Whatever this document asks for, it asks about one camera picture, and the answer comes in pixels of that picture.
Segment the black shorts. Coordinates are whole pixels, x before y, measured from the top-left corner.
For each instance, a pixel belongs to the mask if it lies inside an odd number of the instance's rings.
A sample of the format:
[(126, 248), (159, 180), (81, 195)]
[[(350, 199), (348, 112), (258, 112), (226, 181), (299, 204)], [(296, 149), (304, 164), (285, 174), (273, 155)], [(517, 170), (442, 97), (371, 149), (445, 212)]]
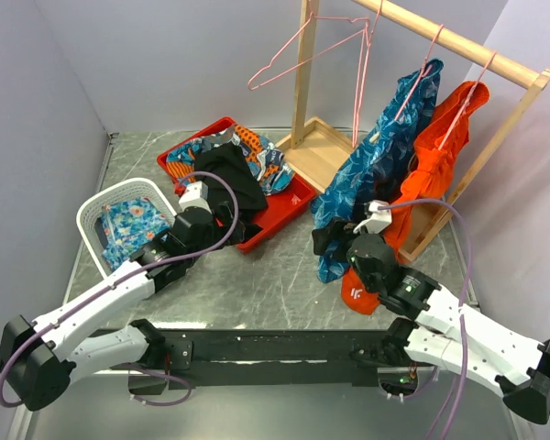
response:
[[(253, 222), (255, 215), (268, 207), (267, 197), (252, 175), (240, 146), (229, 142), (201, 153), (194, 160), (195, 171), (206, 171), (220, 177), (232, 189), (238, 205), (238, 222), (233, 242), (245, 243), (262, 228)], [(207, 202), (223, 226), (230, 226), (234, 205), (229, 192), (218, 181), (207, 176), (196, 176), (208, 187)]]

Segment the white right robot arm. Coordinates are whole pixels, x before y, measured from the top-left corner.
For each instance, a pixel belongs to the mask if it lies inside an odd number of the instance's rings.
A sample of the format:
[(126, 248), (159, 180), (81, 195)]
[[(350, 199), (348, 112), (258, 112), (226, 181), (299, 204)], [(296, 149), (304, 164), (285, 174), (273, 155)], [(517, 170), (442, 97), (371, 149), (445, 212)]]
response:
[(339, 218), (312, 232), (313, 252), (349, 265), (365, 292), (397, 314), (383, 355), (393, 365), (432, 364), (482, 385), (534, 424), (550, 419), (550, 339), (516, 333), (458, 302), (443, 284), (399, 263), (378, 234)]

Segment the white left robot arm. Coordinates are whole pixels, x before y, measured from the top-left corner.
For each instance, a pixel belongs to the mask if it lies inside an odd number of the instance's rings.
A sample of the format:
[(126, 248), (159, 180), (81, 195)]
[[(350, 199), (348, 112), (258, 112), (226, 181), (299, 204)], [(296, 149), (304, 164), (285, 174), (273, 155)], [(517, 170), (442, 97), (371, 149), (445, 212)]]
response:
[(32, 321), (11, 319), (0, 340), (0, 405), (38, 411), (99, 370), (156, 367), (164, 337), (149, 321), (136, 320), (109, 335), (94, 331), (114, 313), (180, 280), (202, 255), (240, 243), (244, 229), (237, 201), (223, 202), (215, 212), (189, 206), (171, 228), (71, 302)]

